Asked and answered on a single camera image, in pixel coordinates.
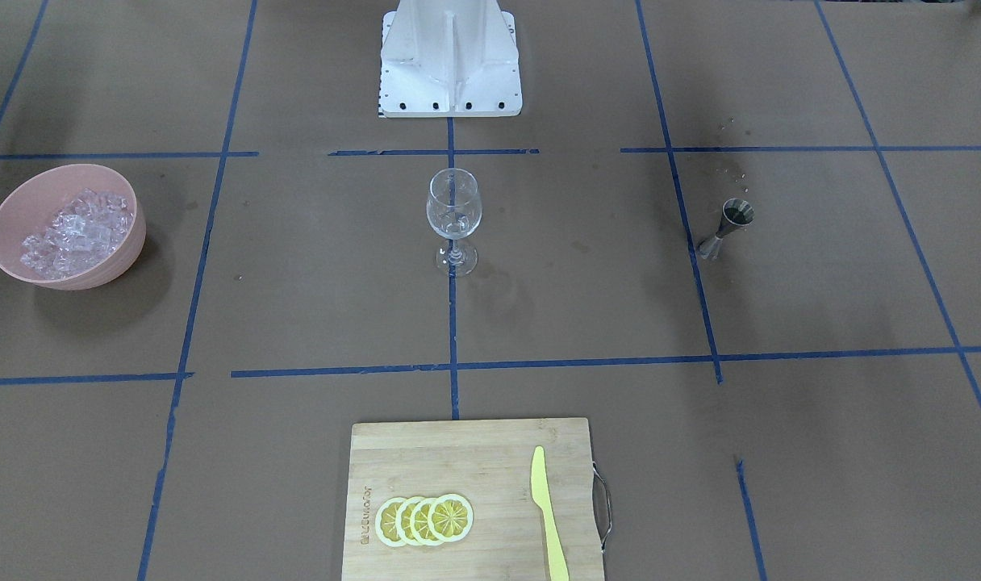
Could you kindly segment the lemon slice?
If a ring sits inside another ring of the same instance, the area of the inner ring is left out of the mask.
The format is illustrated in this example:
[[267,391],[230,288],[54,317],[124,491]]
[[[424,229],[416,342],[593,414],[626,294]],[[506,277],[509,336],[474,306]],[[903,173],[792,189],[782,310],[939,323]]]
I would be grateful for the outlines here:
[[422,499],[415,504],[410,512],[408,530],[410,537],[420,545],[442,545],[444,541],[437,537],[431,526],[429,515],[434,511],[438,499]]
[[387,547],[398,548],[408,544],[397,526],[397,515],[405,500],[405,497],[391,497],[377,510],[376,536]]
[[407,497],[399,505],[397,515],[395,515],[394,526],[397,529],[399,540],[404,545],[425,545],[420,537],[416,536],[412,525],[412,515],[415,509],[427,500],[428,497],[417,495]]
[[436,497],[429,508],[428,530],[442,543],[457,543],[467,537],[473,522],[472,504],[461,494],[448,493]]

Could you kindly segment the clear ice cubes pile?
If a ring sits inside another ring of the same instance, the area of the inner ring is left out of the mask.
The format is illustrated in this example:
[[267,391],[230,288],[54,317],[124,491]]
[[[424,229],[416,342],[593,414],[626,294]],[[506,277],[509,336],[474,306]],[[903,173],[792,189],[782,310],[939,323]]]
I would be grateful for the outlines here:
[[81,274],[117,250],[133,220],[128,196],[82,189],[43,228],[23,239],[19,260],[49,280]]

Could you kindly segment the clear wine glass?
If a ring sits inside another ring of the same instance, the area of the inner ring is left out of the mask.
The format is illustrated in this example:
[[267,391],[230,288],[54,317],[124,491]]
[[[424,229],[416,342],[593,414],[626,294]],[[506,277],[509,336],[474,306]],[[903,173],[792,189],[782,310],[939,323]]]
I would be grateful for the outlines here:
[[482,217],[476,177],[461,168],[439,170],[429,181],[425,216],[429,227],[443,239],[436,251],[436,267],[450,278],[470,274],[478,264],[478,250],[469,236]]

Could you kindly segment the pink plastic bowl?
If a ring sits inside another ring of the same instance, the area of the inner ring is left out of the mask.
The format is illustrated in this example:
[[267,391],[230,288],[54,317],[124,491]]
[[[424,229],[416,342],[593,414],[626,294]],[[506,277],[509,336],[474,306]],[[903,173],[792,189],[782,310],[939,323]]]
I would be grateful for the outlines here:
[[131,267],[144,242],[144,211],[134,190],[106,166],[49,169],[0,205],[0,269],[37,286],[103,286]]

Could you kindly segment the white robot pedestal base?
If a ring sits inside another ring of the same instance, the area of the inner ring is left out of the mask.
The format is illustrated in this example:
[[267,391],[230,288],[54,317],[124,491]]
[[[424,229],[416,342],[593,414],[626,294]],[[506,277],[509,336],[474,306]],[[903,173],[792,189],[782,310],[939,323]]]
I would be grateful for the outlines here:
[[381,27],[378,114],[393,118],[519,115],[516,20],[497,1],[401,1]]

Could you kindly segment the bamboo cutting board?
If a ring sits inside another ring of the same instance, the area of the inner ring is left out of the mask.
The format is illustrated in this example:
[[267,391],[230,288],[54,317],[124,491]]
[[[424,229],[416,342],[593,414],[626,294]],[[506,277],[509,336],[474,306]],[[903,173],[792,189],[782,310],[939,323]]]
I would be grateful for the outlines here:
[[[604,579],[589,420],[359,423],[350,444],[344,580],[549,580],[541,515],[530,488],[535,445],[545,449],[570,580]],[[375,518],[384,501],[448,493],[472,504],[467,537],[398,548],[378,540]]]

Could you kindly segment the yellow plastic knife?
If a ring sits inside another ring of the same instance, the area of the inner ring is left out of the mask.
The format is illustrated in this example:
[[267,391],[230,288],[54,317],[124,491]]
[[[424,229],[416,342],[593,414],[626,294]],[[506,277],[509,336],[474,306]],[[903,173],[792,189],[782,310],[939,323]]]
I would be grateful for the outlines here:
[[560,534],[558,534],[556,518],[554,518],[552,493],[550,493],[549,479],[547,479],[545,449],[541,445],[535,445],[535,448],[532,449],[528,478],[530,479],[532,501],[538,507],[541,515],[549,580],[570,580],[563,544]]

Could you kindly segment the steel double jigger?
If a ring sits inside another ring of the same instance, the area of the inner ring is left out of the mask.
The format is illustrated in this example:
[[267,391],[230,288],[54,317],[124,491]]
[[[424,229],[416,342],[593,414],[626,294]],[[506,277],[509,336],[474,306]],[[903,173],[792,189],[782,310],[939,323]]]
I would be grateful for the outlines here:
[[720,255],[720,248],[727,236],[747,228],[753,222],[755,210],[752,203],[744,199],[727,199],[720,207],[720,222],[718,228],[710,236],[705,236],[696,249],[699,257],[704,260],[715,260]]

